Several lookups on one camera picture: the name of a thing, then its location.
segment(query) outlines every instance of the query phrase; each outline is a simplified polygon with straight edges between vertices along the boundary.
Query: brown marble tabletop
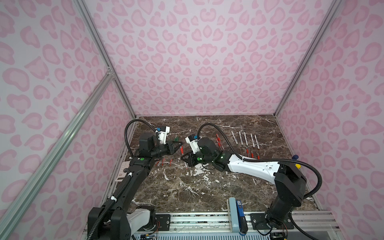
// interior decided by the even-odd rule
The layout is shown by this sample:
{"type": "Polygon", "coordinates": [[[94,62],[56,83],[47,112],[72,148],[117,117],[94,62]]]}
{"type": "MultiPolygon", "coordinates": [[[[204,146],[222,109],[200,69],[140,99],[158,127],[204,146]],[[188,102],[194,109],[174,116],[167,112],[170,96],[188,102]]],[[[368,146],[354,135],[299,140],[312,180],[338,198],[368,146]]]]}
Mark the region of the brown marble tabletop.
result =
{"type": "MultiPolygon", "coordinates": [[[[262,116],[183,116],[183,117],[144,117],[154,126],[169,126],[168,140],[179,137],[183,141],[184,153],[190,151],[185,143],[185,137],[197,134],[199,127],[206,122],[218,125],[227,135],[231,145],[238,153],[246,156],[245,147],[239,139],[239,131],[246,132],[249,150],[260,158],[290,158],[291,153],[283,135],[272,115],[262,116]],[[238,145],[236,145],[231,130],[234,132],[238,145]],[[256,134],[260,150],[252,147],[250,134],[256,134]]],[[[151,132],[145,124],[139,123],[135,129],[131,142],[132,150],[138,147],[141,133],[151,132]]],[[[220,134],[212,126],[202,129],[200,136],[216,139],[220,134]]],[[[228,144],[219,136],[226,150],[228,144]]],[[[160,160],[154,166],[150,175],[139,187],[130,211],[137,205],[154,205],[157,212],[216,212],[227,210],[227,199],[235,197],[242,200],[245,211],[265,211],[277,195],[275,185],[250,175],[240,173],[219,172],[216,169],[206,170],[201,164],[187,167],[180,160],[181,152],[165,157],[164,163],[160,160]]],[[[316,210],[313,201],[304,200],[299,209],[316,210]]]]}

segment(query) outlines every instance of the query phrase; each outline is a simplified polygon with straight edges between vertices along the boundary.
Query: pink patterned wall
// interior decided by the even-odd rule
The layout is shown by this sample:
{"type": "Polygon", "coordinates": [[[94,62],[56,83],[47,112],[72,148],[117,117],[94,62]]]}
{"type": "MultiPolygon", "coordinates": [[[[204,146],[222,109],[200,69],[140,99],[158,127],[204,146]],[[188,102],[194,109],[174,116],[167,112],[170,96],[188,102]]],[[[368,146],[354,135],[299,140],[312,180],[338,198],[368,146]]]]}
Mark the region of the pink patterned wall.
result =
{"type": "Polygon", "coordinates": [[[111,83],[37,195],[12,240],[78,239],[102,202],[129,114],[111,83]]]}
{"type": "Polygon", "coordinates": [[[278,117],[323,175],[316,196],[346,240],[384,236],[383,12],[383,1],[346,1],[278,117]]]}
{"type": "Polygon", "coordinates": [[[331,0],[86,0],[136,114],[273,113],[331,0]]]}
{"type": "Polygon", "coordinates": [[[71,0],[0,2],[0,218],[105,72],[71,0]]]}

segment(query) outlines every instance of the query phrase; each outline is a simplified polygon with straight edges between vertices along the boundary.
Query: pink heart pattern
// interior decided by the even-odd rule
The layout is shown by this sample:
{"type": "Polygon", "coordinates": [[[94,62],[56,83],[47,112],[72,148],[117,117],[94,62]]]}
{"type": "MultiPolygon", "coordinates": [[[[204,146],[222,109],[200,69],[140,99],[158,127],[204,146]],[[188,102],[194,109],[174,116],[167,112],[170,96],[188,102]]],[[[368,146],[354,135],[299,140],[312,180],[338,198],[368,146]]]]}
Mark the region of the pink heart pattern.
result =
{"type": "Polygon", "coordinates": [[[323,175],[319,207],[351,240],[384,236],[383,10],[345,2],[278,116],[291,149],[323,175]]]}
{"type": "MultiPolygon", "coordinates": [[[[106,68],[71,0],[1,1],[0,9],[0,85],[4,89],[0,99],[0,135],[4,143],[0,146],[1,218],[99,84],[106,68]]],[[[99,106],[104,114],[119,118],[114,119],[110,129],[120,135],[113,142],[112,138],[106,140],[102,146],[109,156],[101,161],[108,167],[98,171],[104,173],[102,178],[95,179],[98,185],[106,184],[110,174],[107,161],[116,159],[123,124],[128,121],[114,86],[109,87],[109,95],[110,100],[100,102],[99,106]],[[107,110],[107,103],[115,107],[114,113],[107,110]]],[[[105,115],[100,119],[108,120],[105,115]]],[[[87,185],[87,195],[83,197],[85,186],[73,187],[78,174],[87,171],[84,158],[91,156],[86,152],[88,147],[96,144],[93,134],[103,132],[101,126],[93,124],[93,118],[87,123],[74,141],[82,151],[72,145],[66,152],[13,233],[17,238],[78,238],[81,227],[73,232],[69,229],[74,229],[74,222],[85,225],[86,211],[82,210],[82,215],[76,211],[73,219],[66,220],[68,212],[73,204],[83,206],[88,195],[100,199],[103,193],[96,191],[100,188],[87,185]],[[71,191],[78,197],[68,204],[71,191]]]]}
{"type": "Polygon", "coordinates": [[[136,114],[268,114],[331,0],[86,3],[136,114]]]}
{"type": "MultiPolygon", "coordinates": [[[[102,204],[101,198],[124,142],[123,130],[130,120],[128,116],[117,88],[111,83],[14,233],[26,239],[34,235],[47,239],[79,238],[89,210],[102,204]],[[107,122],[108,128],[104,130],[102,124],[95,125],[95,116],[107,122]],[[86,151],[90,145],[97,145],[103,157],[98,159],[97,151],[86,151]]],[[[36,170],[41,163],[37,157],[22,160],[23,173],[36,170]]],[[[16,152],[9,150],[0,156],[0,167],[12,168],[17,164],[15,158],[16,152]]],[[[12,202],[25,184],[25,180],[19,180],[9,186],[2,200],[12,202]]]]}

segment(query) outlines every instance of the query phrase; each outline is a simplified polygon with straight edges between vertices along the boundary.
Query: white pen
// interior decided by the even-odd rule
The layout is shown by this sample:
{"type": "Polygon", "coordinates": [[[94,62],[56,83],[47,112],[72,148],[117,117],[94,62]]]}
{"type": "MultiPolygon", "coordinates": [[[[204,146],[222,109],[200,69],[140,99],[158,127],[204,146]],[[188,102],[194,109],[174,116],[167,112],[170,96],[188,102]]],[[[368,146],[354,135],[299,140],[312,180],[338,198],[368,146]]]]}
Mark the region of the white pen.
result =
{"type": "Polygon", "coordinates": [[[253,148],[255,148],[255,142],[253,141],[253,136],[251,134],[251,139],[252,139],[252,145],[253,145],[253,148]]]}
{"type": "Polygon", "coordinates": [[[248,146],[247,136],[245,135],[245,132],[244,132],[244,138],[245,138],[245,145],[248,146]]]}
{"type": "Polygon", "coordinates": [[[260,149],[260,147],[259,147],[259,142],[257,141],[256,134],[255,134],[255,141],[256,141],[257,149],[260,149]]]}
{"type": "Polygon", "coordinates": [[[240,137],[241,145],[243,146],[244,144],[243,144],[243,139],[241,138],[241,133],[240,133],[240,131],[239,131],[239,137],[240,137]]]}
{"type": "Polygon", "coordinates": [[[233,131],[231,131],[231,132],[232,132],[233,139],[235,140],[236,144],[238,144],[237,139],[236,139],[235,135],[233,134],[233,131]]]}

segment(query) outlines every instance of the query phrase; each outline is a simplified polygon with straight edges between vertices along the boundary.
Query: aluminum frame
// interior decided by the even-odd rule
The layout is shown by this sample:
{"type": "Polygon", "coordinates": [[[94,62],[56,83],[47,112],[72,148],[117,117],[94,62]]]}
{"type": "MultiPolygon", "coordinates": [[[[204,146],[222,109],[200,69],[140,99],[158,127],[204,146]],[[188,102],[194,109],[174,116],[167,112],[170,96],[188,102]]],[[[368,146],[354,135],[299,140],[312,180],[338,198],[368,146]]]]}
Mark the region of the aluminum frame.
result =
{"type": "Polygon", "coordinates": [[[119,94],[120,94],[121,98],[123,99],[125,106],[128,108],[128,111],[129,111],[129,114],[131,115],[131,118],[135,119],[136,114],[132,108],[132,105],[129,102],[129,99],[128,99],[125,91],[124,91],[124,88],[122,87],[122,84],[119,80],[119,77],[116,74],[116,71],[113,67],[112,61],[107,54],[107,51],[103,45],[103,42],[101,40],[99,33],[95,27],[95,24],[92,20],[91,14],[88,10],[86,3],[84,2],[84,0],[73,0],[73,2],[76,5],[81,17],[83,18],[83,21],[84,21],[89,33],[91,34],[91,37],[92,37],[93,41],[95,42],[97,49],[100,52],[101,58],[103,59],[105,66],[108,68],[109,71],[111,71],[111,74],[115,76],[115,78],[113,80],[116,83],[119,94]]]}
{"type": "Polygon", "coordinates": [[[313,37],[313,40],[311,41],[310,46],[307,49],[307,52],[303,57],[303,60],[300,62],[295,74],[292,77],[291,82],[289,83],[286,91],[284,92],[283,97],[281,98],[279,105],[276,108],[276,111],[274,113],[275,116],[278,116],[283,110],[285,103],[288,101],[288,98],[291,95],[293,89],[295,88],[296,84],[299,82],[301,74],[303,73],[304,69],[307,67],[309,61],[312,59],[312,56],[315,53],[316,48],[320,44],[320,41],[322,40],[329,26],[331,25],[336,14],[340,10],[340,6],[342,2],[343,0],[332,1],[331,6],[329,7],[327,13],[325,14],[323,21],[321,22],[316,34],[313,37]]]}
{"type": "Polygon", "coordinates": [[[90,97],[85,101],[84,105],[70,122],[62,136],[53,146],[52,150],[44,158],[35,173],[30,177],[17,198],[9,206],[0,222],[0,236],[2,239],[7,239],[19,224],[20,220],[24,216],[24,213],[34,201],[40,189],[55,169],[57,163],[68,149],[72,140],[88,118],[89,114],[93,111],[95,105],[113,78],[114,76],[110,72],[104,76],[104,78],[97,85],[96,89],[92,92],[90,97]]]}

